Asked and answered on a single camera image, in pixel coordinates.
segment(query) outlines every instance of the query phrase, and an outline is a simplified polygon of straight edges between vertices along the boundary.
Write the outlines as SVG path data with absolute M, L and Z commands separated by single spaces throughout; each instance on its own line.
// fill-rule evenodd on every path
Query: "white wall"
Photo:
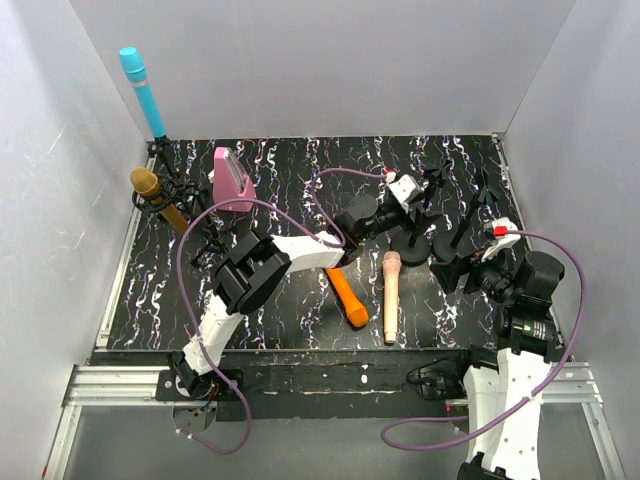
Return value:
M 151 139 L 505 131 L 575 0 L 71 0 Z
M 582 261 L 577 352 L 591 364 L 628 478 L 640 478 L 640 3 L 578 0 L 507 131 L 527 226 Z M 556 307 L 571 328 L 577 280 Z
M 40 478 L 90 354 L 144 141 L 66 0 L 0 0 L 0 476 Z

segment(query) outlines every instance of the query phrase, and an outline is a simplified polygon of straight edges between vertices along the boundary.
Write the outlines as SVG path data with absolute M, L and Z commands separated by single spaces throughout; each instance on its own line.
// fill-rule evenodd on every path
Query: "black tabletop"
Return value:
M 519 224 L 506 176 L 488 136 L 176 141 L 172 161 L 181 174 L 210 187 L 207 173 L 213 168 L 217 146 L 230 147 L 238 154 L 254 181 L 259 199 L 277 205 L 313 231 L 325 228 L 309 195 L 309 180 L 315 172 L 341 166 L 380 173 L 383 167 L 390 167 L 420 180 L 425 168 L 438 167 L 446 159 L 453 161 L 451 178 L 432 202 L 432 209 L 442 211 L 444 216 L 429 231 L 429 237 L 455 227 L 461 220 L 475 192 L 474 172 L 481 166 L 488 170 L 490 181 L 503 195 L 496 204 L 478 211 L 463 245 L 480 248 L 486 244 L 480 232 L 484 221 L 509 216 Z M 162 171 L 163 167 L 156 165 L 156 170 Z M 322 179 L 318 198 L 333 215 L 358 193 L 382 198 L 383 191 L 384 186 L 378 181 L 336 175 Z M 258 208 L 247 214 L 220 213 L 216 221 L 229 229 L 226 234 L 229 244 L 249 228 L 275 235 L 300 234 L 286 221 Z M 462 295 L 458 290 L 444 295 L 428 264 L 402 269 L 398 342 L 393 347 L 385 346 L 381 264 L 389 249 L 389 238 L 389 234 L 380 235 L 369 241 L 364 254 L 344 268 L 354 292 L 368 309 L 370 320 L 365 327 L 356 330 L 347 322 L 322 270 L 306 270 L 281 282 L 264 307 L 241 324 L 228 348 L 400 349 L 464 347 L 472 343 L 493 346 L 491 326 L 495 305 L 481 293 Z M 143 214 L 115 310 L 108 349 L 181 349 L 188 342 L 191 332 L 175 272 L 178 241 L 178 234 L 166 223 Z M 204 268 L 189 266 L 188 259 L 202 242 L 198 235 L 189 239 L 184 268 L 197 315 L 201 315 L 211 289 L 207 267 L 219 258 L 207 255 Z M 524 242 L 520 242 L 513 251 L 514 260 L 522 258 L 524 252 Z

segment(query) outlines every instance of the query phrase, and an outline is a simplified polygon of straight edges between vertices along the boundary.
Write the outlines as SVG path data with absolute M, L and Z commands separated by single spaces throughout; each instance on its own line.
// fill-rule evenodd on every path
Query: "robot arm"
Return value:
M 467 275 L 465 293 L 482 290 L 499 304 L 494 320 L 498 350 L 472 348 L 457 372 L 463 374 L 469 400 L 469 429 L 475 431 L 529 397 L 557 361 L 558 338 L 549 315 L 551 295 L 564 276 L 564 266 L 543 252 L 528 252 L 515 272 L 506 268 L 505 250 L 519 239 L 508 219 L 486 225 L 490 246 L 466 257 L 431 265 L 445 291 Z M 541 398 L 469 443 L 459 480 L 539 479 L 538 426 Z
M 318 234 L 318 237 L 330 242 L 337 241 L 326 232 Z M 253 245 L 253 250 L 249 248 L 246 257 L 233 255 L 236 248 L 244 252 L 249 244 Z M 244 237 L 236 248 L 230 252 L 222 265 L 216 268 L 217 288 L 209 292 L 207 308 L 200 323 L 202 343 L 216 365 L 220 363 L 222 351 L 240 321 L 246 314 L 264 304 L 282 277 L 311 268 L 334 268 L 340 264 L 345 254 L 342 248 L 324 246 L 310 237 L 260 238 L 253 231 Z M 259 258 L 265 253 L 270 253 L 271 258 L 262 262 Z M 268 270 L 262 273 L 261 269 L 257 269 L 254 275 L 248 276 L 248 266 L 241 262 L 249 258 L 253 262 L 262 262 L 262 268 Z M 219 275 L 225 275 L 225 279 L 219 278 Z M 251 288 L 242 289 L 240 283 L 243 280 Z M 241 290 L 245 293 L 242 295 L 243 298 L 238 300 L 232 292 Z M 200 376 L 210 372 L 211 366 L 202 354 L 199 340 L 197 337 L 191 338 L 182 351 L 187 364 Z
M 400 226 L 421 235 L 428 228 L 422 206 L 424 196 L 409 175 L 390 183 L 384 202 L 370 195 L 354 198 L 334 220 L 345 234 L 344 247 L 331 247 L 306 236 L 278 237 L 250 231 L 212 270 L 214 288 L 200 322 L 201 338 L 192 337 L 182 352 L 171 354 L 170 366 L 193 398 L 210 387 L 202 379 L 212 368 L 200 343 L 217 366 L 240 321 L 269 299 L 282 278 L 312 268 L 334 268 L 351 263 L 367 238 Z M 337 244 L 336 232 L 317 235 Z

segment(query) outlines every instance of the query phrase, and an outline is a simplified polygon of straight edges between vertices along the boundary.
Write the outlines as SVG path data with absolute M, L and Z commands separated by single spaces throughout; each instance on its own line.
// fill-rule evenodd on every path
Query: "pink object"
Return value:
M 217 147 L 213 154 L 213 170 L 209 173 L 209 181 L 213 184 L 213 203 L 234 198 L 256 198 L 251 177 L 238 161 L 238 157 L 227 147 Z M 231 212 L 248 212 L 253 207 L 251 202 L 238 202 L 225 205 L 220 210 Z
M 387 252 L 382 260 L 384 272 L 384 341 L 396 343 L 398 336 L 398 276 L 402 261 L 398 252 Z

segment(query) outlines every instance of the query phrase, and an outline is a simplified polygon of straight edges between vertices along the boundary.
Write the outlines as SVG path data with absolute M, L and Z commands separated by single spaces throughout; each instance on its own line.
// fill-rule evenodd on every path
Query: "metal frame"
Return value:
M 62 480 L 64 477 L 81 413 L 80 406 L 67 406 L 62 410 L 43 480 Z
M 198 407 L 202 402 L 158 402 L 155 391 L 166 367 L 76 367 L 67 389 L 44 480 L 62 480 L 83 407 L 177 406 Z M 571 362 L 542 392 L 545 403 L 581 404 L 607 480 L 625 479 L 602 412 L 602 397 L 589 364 Z M 464 405 L 465 400 L 448 401 Z
M 146 167 L 149 170 L 153 170 L 155 163 L 156 157 L 149 157 L 147 159 Z M 111 292 L 109 292 L 107 306 L 105 307 L 102 322 L 100 323 L 100 330 L 98 330 L 96 350 L 105 350 L 107 348 L 109 334 L 111 333 L 111 327 L 113 326 L 113 318 L 116 313 L 116 305 L 118 304 L 118 298 L 120 297 L 120 290 L 122 289 L 122 283 L 124 282 L 127 265 L 131 258 L 131 250 L 133 249 L 133 242 L 136 238 L 136 233 L 138 232 L 138 225 L 140 224 L 141 216 L 142 212 L 134 207 L 131 219 L 129 220 L 129 226 L 127 227 L 127 233 L 124 237 L 122 252 L 120 252 L 120 260 L 118 260 L 116 275 L 113 278 L 113 283 L 111 284 Z
M 583 403 L 582 409 L 587 417 L 587 424 L 589 425 L 605 478 L 607 480 L 624 480 L 626 477 L 622 470 L 616 446 L 613 444 L 609 427 L 607 427 L 602 405 Z

